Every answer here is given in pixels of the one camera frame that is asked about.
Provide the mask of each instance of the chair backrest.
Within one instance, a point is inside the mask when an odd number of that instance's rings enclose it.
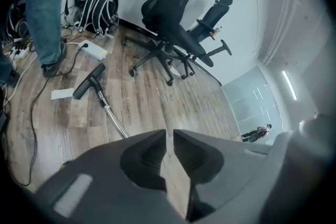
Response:
[[[189,0],[147,0],[141,8],[146,28],[156,32],[155,21],[163,19],[179,24]]]
[[[218,21],[229,11],[228,5],[215,4],[213,5],[208,12],[204,15],[202,21],[209,25],[209,27],[214,28]],[[198,24],[195,28],[188,32],[197,42],[201,42],[207,37],[210,36],[209,29],[202,25]]]

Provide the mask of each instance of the chair base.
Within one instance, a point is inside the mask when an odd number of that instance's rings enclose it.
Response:
[[[149,54],[147,54],[145,57],[143,57],[142,59],[140,59],[140,61],[138,61],[133,67],[132,69],[129,71],[130,76],[132,77],[136,77],[138,75],[138,67],[140,67],[141,65],[143,65],[145,62],[147,62],[148,60],[156,57],[160,64],[162,65],[163,69],[165,70],[165,72],[167,73],[169,80],[166,81],[168,86],[172,86],[173,85],[173,80],[174,77],[172,75],[172,73],[169,70],[168,65],[172,64],[172,61],[174,60],[173,57],[171,57],[170,55],[168,55],[167,53],[165,53],[162,48],[164,47],[164,43],[160,42],[157,46],[155,45],[154,41],[149,41],[149,42],[143,42],[140,40],[136,40],[134,38],[125,36],[124,40],[122,41],[121,45],[126,46],[127,45],[127,41],[131,41],[137,45],[139,45],[142,48],[145,48],[146,50],[150,51]]]

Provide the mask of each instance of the chair wheel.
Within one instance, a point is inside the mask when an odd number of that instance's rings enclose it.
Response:
[[[129,73],[133,78],[138,75],[138,71],[135,68],[132,68]]]
[[[126,38],[124,38],[124,39],[122,40],[121,45],[123,45],[123,46],[127,46],[127,39],[126,39]]]

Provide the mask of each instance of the shoe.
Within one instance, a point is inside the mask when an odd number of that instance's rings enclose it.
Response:
[[[57,62],[41,66],[43,69],[43,76],[45,78],[54,77],[62,61],[66,58],[66,56],[67,56],[67,46],[63,42],[61,42],[61,56],[58,58]]]
[[[15,70],[12,70],[9,75],[7,86],[15,88],[17,85],[17,82],[19,81],[19,78],[20,78],[20,74],[16,72]]]

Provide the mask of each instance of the metal tube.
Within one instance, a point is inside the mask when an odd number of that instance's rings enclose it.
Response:
[[[119,122],[119,120],[117,119],[117,117],[113,114],[110,106],[109,105],[105,105],[104,109],[105,109],[106,114],[111,119],[111,121],[112,121],[113,125],[115,126],[115,128],[117,128],[117,130],[121,134],[121,136],[123,138],[130,137],[130,135],[127,133],[127,131],[125,130],[125,128],[121,125],[121,123]]]

